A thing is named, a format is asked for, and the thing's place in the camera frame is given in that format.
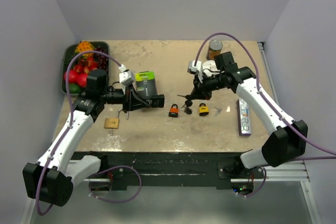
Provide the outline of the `black padlock with keys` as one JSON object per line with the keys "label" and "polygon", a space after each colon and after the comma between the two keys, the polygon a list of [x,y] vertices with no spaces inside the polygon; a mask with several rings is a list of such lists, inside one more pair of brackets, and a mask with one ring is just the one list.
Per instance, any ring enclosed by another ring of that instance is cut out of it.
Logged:
{"label": "black padlock with keys", "polygon": [[148,108],[163,108],[165,103],[165,96],[163,94],[154,95],[145,99]]}

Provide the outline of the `purple toothpaste box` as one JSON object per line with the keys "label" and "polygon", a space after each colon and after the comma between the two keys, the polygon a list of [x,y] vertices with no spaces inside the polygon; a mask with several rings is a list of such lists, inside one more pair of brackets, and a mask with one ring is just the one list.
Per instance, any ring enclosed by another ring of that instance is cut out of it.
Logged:
{"label": "purple toothpaste box", "polygon": [[240,136],[251,136],[251,119],[250,108],[246,101],[242,98],[237,100],[237,118],[238,118],[238,133]]}

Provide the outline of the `brass padlock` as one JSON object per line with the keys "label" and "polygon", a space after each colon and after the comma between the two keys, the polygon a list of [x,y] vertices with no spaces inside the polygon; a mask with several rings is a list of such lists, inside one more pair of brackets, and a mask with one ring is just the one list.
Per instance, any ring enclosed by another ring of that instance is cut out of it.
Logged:
{"label": "brass padlock", "polygon": [[105,118],[104,121],[104,129],[108,130],[109,136],[114,134],[114,131],[119,128],[120,124],[120,115],[121,113],[125,113],[126,119],[129,119],[129,111],[123,111],[123,109],[119,109],[113,118]]}

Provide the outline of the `tin can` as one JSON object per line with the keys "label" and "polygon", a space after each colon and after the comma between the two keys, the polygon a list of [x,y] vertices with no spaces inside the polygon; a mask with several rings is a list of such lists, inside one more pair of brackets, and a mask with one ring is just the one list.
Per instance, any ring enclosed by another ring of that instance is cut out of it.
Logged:
{"label": "tin can", "polygon": [[214,60],[215,56],[219,55],[222,51],[223,44],[219,40],[211,40],[208,45],[207,60]]}

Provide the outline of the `yellow padlock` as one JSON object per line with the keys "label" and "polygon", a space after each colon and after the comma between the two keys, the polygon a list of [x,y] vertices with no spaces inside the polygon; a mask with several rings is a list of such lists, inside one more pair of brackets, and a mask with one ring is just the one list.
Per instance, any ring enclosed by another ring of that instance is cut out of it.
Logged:
{"label": "yellow padlock", "polygon": [[199,104],[199,116],[207,116],[209,114],[209,108],[205,103]]}

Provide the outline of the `orange padlock with keys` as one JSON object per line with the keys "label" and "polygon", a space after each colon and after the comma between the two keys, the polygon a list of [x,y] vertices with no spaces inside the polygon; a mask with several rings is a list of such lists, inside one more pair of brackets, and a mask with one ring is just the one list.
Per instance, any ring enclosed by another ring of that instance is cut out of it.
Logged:
{"label": "orange padlock with keys", "polygon": [[168,113],[168,116],[171,118],[177,118],[179,115],[179,109],[177,104],[172,104]]}

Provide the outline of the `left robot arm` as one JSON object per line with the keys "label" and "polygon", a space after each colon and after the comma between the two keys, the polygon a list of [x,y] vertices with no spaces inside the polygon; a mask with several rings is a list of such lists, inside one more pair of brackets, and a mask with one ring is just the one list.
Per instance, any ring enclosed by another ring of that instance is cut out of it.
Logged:
{"label": "left robot arm", "polygon": [[108,174],[108,159],[91,152],[74,165],[69,162],[85,133],[93,126],[106,104],[120,104],[123,112],[149,106],[133,86],[135,75],[130,70],[119,74],[121,88],[108,85],[109,76],[101,69],[87,76],[87,85],[74,101],[65,125],[48,150],[35,163],[27,163],[23,179],[27,196],[36,202],[64,206],[73,189],[86,178]]}

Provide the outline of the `razor box green black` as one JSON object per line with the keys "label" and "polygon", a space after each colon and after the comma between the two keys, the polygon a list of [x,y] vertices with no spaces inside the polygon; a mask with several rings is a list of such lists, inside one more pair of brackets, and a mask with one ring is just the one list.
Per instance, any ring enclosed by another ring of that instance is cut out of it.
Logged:
{"label": "razor box green black", "polygon": [[153,71],[144,71],[135,74],[136,90],[141,98],[151,98],[157,95],[155,74]]}

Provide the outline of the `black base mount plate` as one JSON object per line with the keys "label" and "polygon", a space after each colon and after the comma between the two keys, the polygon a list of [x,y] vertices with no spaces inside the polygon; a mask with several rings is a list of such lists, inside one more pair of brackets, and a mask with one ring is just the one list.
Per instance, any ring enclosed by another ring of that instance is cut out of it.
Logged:
{"label": "black base mount plate", "polygon": [[238,164],[239,152],[92,152],[112,171],[112,190],[143,187],[212,187],[230,189],[232,179],[263,177],[261,165]]}

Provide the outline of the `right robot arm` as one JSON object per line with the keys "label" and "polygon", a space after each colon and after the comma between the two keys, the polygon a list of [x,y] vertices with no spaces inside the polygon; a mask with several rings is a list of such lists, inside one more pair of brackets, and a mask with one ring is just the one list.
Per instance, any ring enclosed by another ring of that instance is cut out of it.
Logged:
{"label": "right robot arm", "polygon": [[188,64],[188,73],[194,75],[194,88],[187,100],[209,100],[215,90],[228,88],[243,99],[256,113],[268,132],[268,139],[259,149],[236,157],[230,170],[239,178],[246,178],[257,166],[277,167],[305,153],[308,126],[296,121],[276,104],[260,86],[249,67],[239,67],[231,52],[215,57],[217,74],[207,76],[200,61]]}

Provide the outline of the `white toilet paper roll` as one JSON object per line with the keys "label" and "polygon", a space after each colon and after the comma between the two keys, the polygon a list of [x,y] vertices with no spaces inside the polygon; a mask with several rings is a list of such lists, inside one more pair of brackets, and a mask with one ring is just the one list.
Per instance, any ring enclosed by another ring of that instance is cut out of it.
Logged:
{"label": "white toilet paper roll", "polygon": [[216,67],[215,61],[214,60],[207,60],[203,63],[203,72],[207,76],[211,76],[212,74],[217,74],[219,73],[219,70]]}

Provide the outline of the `silver keys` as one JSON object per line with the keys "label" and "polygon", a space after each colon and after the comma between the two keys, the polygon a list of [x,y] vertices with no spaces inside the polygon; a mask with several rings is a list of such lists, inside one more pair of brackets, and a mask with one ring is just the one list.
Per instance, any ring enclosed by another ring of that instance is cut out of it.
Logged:
{"label": "silver keys", "polygon": [[214,109],[216,110],[215,115],[220,114],[222,111],[222,108],[214,107]]}

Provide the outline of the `orange padlock keys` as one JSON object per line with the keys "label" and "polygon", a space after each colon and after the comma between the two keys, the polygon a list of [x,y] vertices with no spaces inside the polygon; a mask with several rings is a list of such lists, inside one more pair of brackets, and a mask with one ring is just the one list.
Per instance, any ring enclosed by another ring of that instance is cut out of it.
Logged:
{"label": "orange padlock keys", "polygon": [[193,113],[193,110],[189,106],[183,106],[182,111],[187,115],[191,115]]}

